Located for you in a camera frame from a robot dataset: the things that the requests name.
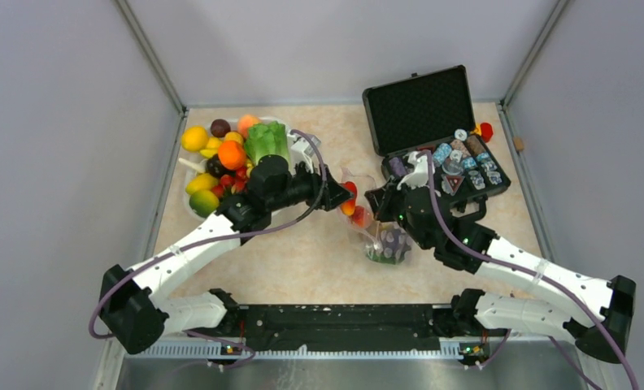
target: black case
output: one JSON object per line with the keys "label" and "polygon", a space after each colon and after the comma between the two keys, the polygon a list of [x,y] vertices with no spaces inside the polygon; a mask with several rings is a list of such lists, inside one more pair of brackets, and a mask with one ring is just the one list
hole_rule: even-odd
{"label": "black case", "polygon": [[[408,152],[434,150],[441,143],[451,143],[455,139],[456,129],[470,132],[476,125],[466,67],[463,65],[422,76],[413,74],[409,79],[365,89],[363,104],[375,153],[384,157],[382,174],[385,179],[390,176],[391,158],[402,157],[404,165],[410,167],[406,162]],[[477,170],[485,179],[483,189],[475,189],[466,175],[454,196],[442,194],[442,199],[449,200],[451,207],[461,212],[469,202],[478,203],[479,210],[472,214],[474,219],[485,216],[487,197],[503,193],[511,185],[490,148],[480,137],[478,140],[497,165],[502,183],[491,184],[478,163]],[[435,167],[434,181],[440,189],[441,167]]]}

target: lettuce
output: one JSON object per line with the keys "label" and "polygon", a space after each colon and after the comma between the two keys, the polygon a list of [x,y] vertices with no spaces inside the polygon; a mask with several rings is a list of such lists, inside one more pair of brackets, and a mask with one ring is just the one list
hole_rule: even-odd
{"label": "lettuce", "polygon": [[248,139],[243,147],[248,157],[257,165],[258,161],[268,155],[276,154],[289,160],[289,143],[286,140],[286,128],[283,124],[274,121],[271,123],[257,123],[248,129]]}

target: yellow fruit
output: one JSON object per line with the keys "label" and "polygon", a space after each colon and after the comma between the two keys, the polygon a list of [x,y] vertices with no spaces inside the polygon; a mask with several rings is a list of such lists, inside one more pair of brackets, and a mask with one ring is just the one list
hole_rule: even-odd
{"label": "yellow fruit", "polygon": [[210,136],[207,134],[207,130],[205,130],[205,128],[193,126],[183,132],[183,136],[181,136],[181,146],[189,152],[199,152],[201,149],[205,149],[205,145],[207,145],[209,138]]}
{"label": "yellow fruit", "polygon": [[185,191],[188,195],[193,195],[197,191],[203,189],[212,189],[219,183],[214,176],[209,173],[202,173],[195,176],[195,179],[192,179],[188,185],[185,186]]}
{"label": "yellow fruit", "polygon": [[237,132],[227,132],[224,136],[224,141],[236,141],[243,145],[243,136]]}
{"label": "yellow fruit", "polygon": [[219,198],[209,189],[201,189],[190,195],[188,204],[195,214],[207,218],[219,207]]}
{"label": "yellow fruit", "polygon": [[204,158],[211,158],[212,156],[214,156],[216,154],[217,150],[219,150],[219,149],[218,148],[202,149],[202,150],[200,150],[200,154]]}
{"label": "yellow fruit", "polygon": [[222,140],[213,136],[205,145],[205,149],[219,149],[219,147],[221,146],[221,142]]}

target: table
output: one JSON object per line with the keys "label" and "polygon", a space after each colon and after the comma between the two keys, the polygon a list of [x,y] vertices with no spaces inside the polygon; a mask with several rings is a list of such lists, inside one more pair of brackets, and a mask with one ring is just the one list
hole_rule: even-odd
{"label": "table", "polygon": [[[511,179],[511,187],[487,202],[481,224],[532,254],[540,249],[525,205],[520,182],[511,160],[494,103],[474,103],[476,121],[489,122],[494,136],[488,144]],[[370,175],[378,184],[381,158],[376,156],[365,109],[343,106],[259,106],[191,109],[187,127],[209,128],[217,118],[244,114],[274,116],[293,128],[322,140],[321,152],[335,178],[346,167],[356,175]],[[179,157],[189,153],[181,150]],[[158,253],[191,232],[199,224],[182,202],[185,167],[176,165],[164,208],[155,252]],[[293,219],[305,205],[282,212]],[[348,230],[335,212],[316,211],[295,227],[255,237],[205,266],[172,295],[188,297],[222,288],[239,303],[249,304],[359,304],[447,303],[464,288],[481,288],[508,294],[511,287],[467,272],[451,270],[435,260],[432,251],[414,247],[412,258],[398,266],[367,260],[361,246],[349,240]]]}

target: gray wall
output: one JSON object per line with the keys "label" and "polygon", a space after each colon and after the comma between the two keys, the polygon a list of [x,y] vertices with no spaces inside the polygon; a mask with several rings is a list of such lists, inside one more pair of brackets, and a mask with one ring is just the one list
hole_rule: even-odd
{"label": "gray wall", "polygon": [[144,249],[177,118],[113,2],[0,1],[0,389],[92,383],[101,276]]}
{"label": "gray wall", "polygon": [[511,111],[557,261],[638,283],[644,388],[644,0],[574,2]]}
{"label": "gray wall", "polygon": [[500,98],[555,0],[129,1],[186,104],[359,102],[463,63]]}

